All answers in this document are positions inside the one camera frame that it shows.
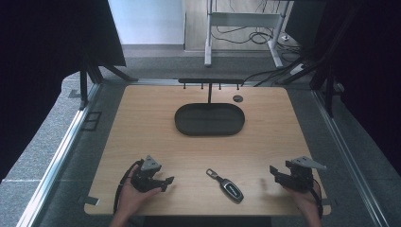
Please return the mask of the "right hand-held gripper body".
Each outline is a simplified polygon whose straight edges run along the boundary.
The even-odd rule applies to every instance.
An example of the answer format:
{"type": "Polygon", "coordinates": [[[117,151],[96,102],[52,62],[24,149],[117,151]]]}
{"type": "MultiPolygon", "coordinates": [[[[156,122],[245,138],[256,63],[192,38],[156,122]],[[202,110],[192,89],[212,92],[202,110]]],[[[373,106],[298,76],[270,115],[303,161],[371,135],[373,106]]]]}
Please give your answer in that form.
{"type": "Polygon", "coordinates": [[[327,170],[325,165],[306,156],[286,161],[286,167],[290,170],[290,174],[283,177],[281,184],[298,192],[306,192],[313,187],[313,168],[327,170]]]}

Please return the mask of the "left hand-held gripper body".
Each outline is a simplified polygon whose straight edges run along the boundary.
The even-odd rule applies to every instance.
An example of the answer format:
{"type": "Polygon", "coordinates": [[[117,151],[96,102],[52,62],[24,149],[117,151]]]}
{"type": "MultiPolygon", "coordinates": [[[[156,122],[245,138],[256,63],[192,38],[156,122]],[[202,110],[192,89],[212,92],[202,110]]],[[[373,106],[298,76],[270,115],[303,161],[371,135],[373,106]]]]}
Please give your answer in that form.
{"type": "Polygon", "coordinates": [[[163,182],[154,180],[153,176],[161,170],[158,164],[150,155],[142,159],[137,164],[138,167],[133,171],[131,184],[139,192],[148,192],[151,189],[162,187],[163,182]]]}

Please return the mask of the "black car key with ring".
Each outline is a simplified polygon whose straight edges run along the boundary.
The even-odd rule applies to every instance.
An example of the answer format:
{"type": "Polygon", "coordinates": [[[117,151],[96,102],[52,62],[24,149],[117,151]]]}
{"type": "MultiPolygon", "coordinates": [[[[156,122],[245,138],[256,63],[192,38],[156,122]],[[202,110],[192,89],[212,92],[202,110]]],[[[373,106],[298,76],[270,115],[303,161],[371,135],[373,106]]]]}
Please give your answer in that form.
{"type": "Polygon", "coordinates": [[[244,195],[241,190],[230,180],[221,178],[214,170],[208,168],[206,174],[219,183],[224,194],[235,203],[241,203],[244,195]]]}

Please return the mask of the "black key rack with tray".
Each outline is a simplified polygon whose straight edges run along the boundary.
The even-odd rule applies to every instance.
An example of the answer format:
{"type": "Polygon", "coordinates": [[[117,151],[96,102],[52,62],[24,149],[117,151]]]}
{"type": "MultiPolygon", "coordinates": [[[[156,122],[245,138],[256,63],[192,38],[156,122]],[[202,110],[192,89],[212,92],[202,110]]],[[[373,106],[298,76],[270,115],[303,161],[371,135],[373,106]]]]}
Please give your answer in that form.
{"type": "Polygon", "coordinates": [[[243,79],[178,79],[183,88],[191,83],[208,85],[208,98],[205,103],[182,105],[175,115],[176,129],[188,136],[230,136],[239,133],[245,123],[244,112],[231,103],[213,103],[213,85],[221,89],[222,84],[235,84],[236,89],[244,83],[243,79]]]}

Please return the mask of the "person's left hand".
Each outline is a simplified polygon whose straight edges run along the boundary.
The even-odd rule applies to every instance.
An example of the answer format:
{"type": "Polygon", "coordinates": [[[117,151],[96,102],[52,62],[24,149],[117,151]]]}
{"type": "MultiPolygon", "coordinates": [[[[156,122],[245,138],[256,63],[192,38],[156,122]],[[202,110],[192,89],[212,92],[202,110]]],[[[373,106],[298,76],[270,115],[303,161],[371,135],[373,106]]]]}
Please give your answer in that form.
{"type": "Polygon", "coordinates": [[[151,189],[148,192],[139,192],[135,189],[131,184],[131,177],[137,167],[138,165],[135,165],[132,168],[126,181],[122,183],[121,194],[114,215],[119,220],[128,219],[133,216],[147,199],[162,191],[160,187],[151,189]]]}

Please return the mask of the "person's right hand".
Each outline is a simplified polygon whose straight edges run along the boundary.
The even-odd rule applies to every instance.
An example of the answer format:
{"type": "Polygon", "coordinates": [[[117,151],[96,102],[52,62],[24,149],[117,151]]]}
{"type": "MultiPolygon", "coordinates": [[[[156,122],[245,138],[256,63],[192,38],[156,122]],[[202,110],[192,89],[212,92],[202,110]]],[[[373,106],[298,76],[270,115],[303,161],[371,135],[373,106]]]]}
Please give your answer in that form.
{"type": "Polygon", "coordinates": [[[319,208],[311,192],[298,192],[284,186],[305,219],[319,219],[319,208]]]}

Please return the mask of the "black metal stand legs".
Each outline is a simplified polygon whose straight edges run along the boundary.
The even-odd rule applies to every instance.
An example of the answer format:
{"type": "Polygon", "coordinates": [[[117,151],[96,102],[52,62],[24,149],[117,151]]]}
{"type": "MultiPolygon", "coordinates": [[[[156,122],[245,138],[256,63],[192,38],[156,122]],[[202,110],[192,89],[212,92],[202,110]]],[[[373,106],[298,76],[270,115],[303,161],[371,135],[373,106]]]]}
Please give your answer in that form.
{"type": "Polygon", "coordinates": [[[309,87],[311,90],[319,90],[323,85],[325,85],[325,92],[323,105],[324,109],[328,113],[330,117],[333,116],[332,112],[332,99],[334,94],[334,80],[335,77],[332,71],[332,59],[333,55],[335,54],[335,50],[333,48],[329,48],[322,57],[312,63],[310,66],[307,66],[305,69],[301,70],[300,72],[296,73],[293,76],[290,76],[288,79],[284,79],[279,81],[280,85],[287,85],[290,84],[292,81],[300,79],[301,77],[315,71],[315,75],[312,77],[311,81],[309,82],[309,87]]]}
{"type": "MultiPolygon", "coordinates": [[[[138,81],[137,78],[131,77],[121,70],[117,69],[115,66],[108,65],[106,63],[100,64],[107,70],[111,71],[113,74],[125,81],[138,81]]],[[[91,62],[90,60],[84,60],[81,64],[81,69],[79,71],[79,87],[80,87],[80,106],[79,109],[82,111],[89,103],[89,94],[87,81],[90,79],[93,84],[101,84],[103,81],[103,76],[99,70],[99,66],[91,62]]]]}

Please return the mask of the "white power strip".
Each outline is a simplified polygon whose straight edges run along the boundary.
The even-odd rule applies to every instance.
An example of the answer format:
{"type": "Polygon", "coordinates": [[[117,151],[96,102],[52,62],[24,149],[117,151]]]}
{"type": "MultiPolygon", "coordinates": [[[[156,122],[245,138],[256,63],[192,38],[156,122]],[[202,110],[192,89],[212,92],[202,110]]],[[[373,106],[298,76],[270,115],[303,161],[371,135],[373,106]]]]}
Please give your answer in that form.
{"type": "Polygon", "coordinates": [[[306,66],[302,63],[300,63],[299,65],[297,65],[296,67],[294,67],[291,71],[290,74],[291,75],[295,75],[301,71],[303,71],[306,68],[306,66]]]}

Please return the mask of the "black curtain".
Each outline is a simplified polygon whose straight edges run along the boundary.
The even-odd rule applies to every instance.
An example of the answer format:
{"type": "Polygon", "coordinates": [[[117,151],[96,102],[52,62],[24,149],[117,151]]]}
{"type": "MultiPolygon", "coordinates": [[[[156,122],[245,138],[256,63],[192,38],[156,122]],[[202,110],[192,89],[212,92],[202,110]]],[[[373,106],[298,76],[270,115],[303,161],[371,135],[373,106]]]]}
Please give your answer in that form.
{"type": "Polygon", "coordinates": [[[0,181],[86,62],[126,64],[108,0],[0,0],[0,181]]]}
{"type": "Polygon", "coordinates": [[[401,176],[401,0],[324,0],[317,39],[357,9],[333,56],[341,100],[401,176]]]}

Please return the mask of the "aluminium frame rail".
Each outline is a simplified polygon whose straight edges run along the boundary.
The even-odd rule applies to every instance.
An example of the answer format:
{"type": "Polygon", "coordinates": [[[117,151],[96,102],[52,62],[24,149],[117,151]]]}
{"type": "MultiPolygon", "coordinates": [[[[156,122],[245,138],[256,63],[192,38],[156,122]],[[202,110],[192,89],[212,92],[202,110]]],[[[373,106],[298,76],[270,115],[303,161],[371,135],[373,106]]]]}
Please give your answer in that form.
{"type": "Polygon", "coordinates": [[[378,203],[371,187],[369,186],[365,176],[362,174],[357,162],[352,155],[351,150],[348,147],[335,119],[325,109],[322,95],[317,91],[311,91],[326,127],[330,131],[333,140],[339,150],[340,156],[351,175],[351,178],[356,185],[357,191],[361,196],[361,199],[375,225],[375,227],[390,227],[381,206],[378,203]]]}
{"type": "Polygon", "coordinates": [[[258,81],[245,81],[244,79],[138,79],[131,82],[133,85],[187,85],[187,84],[220,84],[255,86],[258,81]]]}
{"type": "Polygon", "coordinates": [[[46,198],[50,194],[54,183],[61,171],[63,163],[73,146],[78,132],[83,125],[84,119],[88,115],[89,109],[93,106],[94,99],[101,88],[98,84],[93,84],[88,92],[89,103],[86,107],[78,107],[74,113],[74,117],[68,125],[68,128],[63,135],[63,138],[58,144],[51,161],[40,180],[31,180],[32,183],[37,183],[37,187],[33,192],[29,202],[26,204],[25,210],[22,213],[15,227],[32,227],[37,216],[42,211],[46,198]]]}

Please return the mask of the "white metal desk frame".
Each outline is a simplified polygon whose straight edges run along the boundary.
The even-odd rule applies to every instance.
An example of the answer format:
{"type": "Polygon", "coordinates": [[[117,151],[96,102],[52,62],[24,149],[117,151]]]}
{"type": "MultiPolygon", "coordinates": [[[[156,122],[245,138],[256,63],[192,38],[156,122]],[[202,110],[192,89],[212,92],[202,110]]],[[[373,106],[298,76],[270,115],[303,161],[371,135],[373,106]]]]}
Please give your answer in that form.
{"type": "Polygon", "coordinates": [[[204,47],[204,65],[212,65],[212,27],[267,27],[273,29],[272,39],[268,41],[268,47],[274,64],[277,68],[283,68],[282,61],[277,52],[278,40],[288,12],[289,1],[279,13],[245,13],[245,12],[218,12],[213,11],[213,0],[207,0],[206,14],[206,40],[204,47]]]}

